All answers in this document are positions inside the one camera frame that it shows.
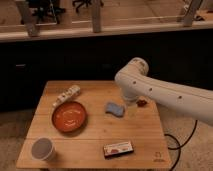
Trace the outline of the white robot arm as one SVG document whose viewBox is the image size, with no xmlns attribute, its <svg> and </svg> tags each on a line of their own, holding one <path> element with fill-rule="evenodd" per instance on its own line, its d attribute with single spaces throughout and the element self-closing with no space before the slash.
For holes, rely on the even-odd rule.
<svg viewBox="0 0 213 171">
<path fill-rule="evenodd" d="M 213 126 L 212 90 L 153 79 L 147 76 L 148 71 L 148 63 L 135 57 L 116 73 L 115 82 L 127 104 L 146 96 Z"/>
</svg>

